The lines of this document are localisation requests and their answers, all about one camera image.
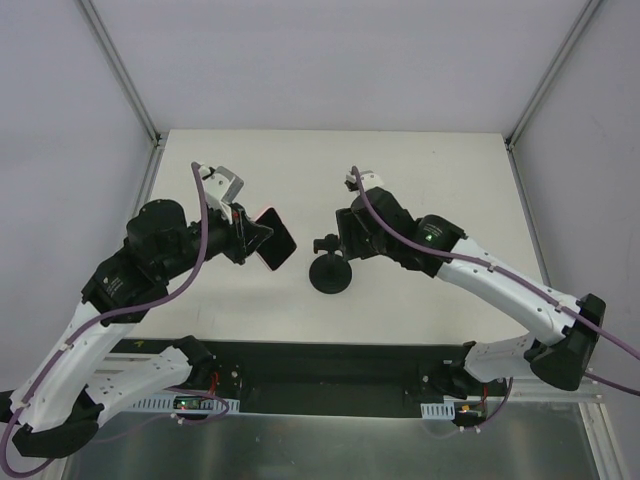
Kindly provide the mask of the black phone stand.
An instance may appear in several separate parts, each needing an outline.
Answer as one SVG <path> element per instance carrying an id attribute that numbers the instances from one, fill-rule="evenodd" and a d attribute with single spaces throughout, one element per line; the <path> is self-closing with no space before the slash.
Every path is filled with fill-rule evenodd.
<path id="1" fill-rule="evenodd" d="M 319 292 L 334 295 L 346 290 L 352 281 L 352 269 L 345 259 L 336 234 L 313 241 L 316 258 L 309 267 L 309 281 Z"/>

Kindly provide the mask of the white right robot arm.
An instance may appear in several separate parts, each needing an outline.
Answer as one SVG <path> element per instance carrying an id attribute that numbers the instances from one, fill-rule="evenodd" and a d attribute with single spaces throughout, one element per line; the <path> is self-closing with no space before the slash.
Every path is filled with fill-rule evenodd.
<path id="1" fill-rule="evenodd" d="M 499 378 L 535 376 L 564 391 L 578 389 L 598 341 L 605 302 L 563 294 L 517 274 L 464 230 L 438 215 L 413 218 L 376 187 L 336 212 L 349 259 L 387 257 L 401 267 L 460 287 L 526 329 L 493 343 L 467 342 L 466 355 L 430 374 L 434 389 L 464 399 Z"/>

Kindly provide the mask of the phone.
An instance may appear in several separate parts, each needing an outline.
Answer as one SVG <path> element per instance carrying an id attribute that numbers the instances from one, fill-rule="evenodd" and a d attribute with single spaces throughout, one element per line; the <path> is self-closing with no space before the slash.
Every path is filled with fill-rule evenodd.
<path id="1" fill-rule="evenodd" d="M 272 230 L 272 235 L 257 249 L 257 255 L 269 270 L 276 271 L 294 254 L 297 244 L 274 207 L 266 208 L 254 221 Z"/>

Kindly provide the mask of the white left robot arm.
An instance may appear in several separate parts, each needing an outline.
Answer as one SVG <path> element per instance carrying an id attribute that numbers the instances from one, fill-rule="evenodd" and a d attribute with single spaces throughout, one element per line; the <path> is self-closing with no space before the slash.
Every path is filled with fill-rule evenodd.
<path id="1" fill-rule="evenodd" d="M 186 274 L 193 280 L 204 262 L 224 255 L 242 265 L 264 256 L 279 224 L 257 219 L 233 203 L 228 212 L 205 206 L 189 223 L 174 200 L 144 205 L 126 226 L 122 247 L 99 264 L 81 291 L 70 324 L 37 372 L 20 388 L 1 395 L 1 443 L 26 458 L 65 458 L 89 443 L 98 430 L 135 402 L 166 388 L 204 387 L 214 359 L 188 335 L 142 366 L 103 379 L 94 373 L 103 359 L 147 315 L 186 290 L 168 289 Z"/>

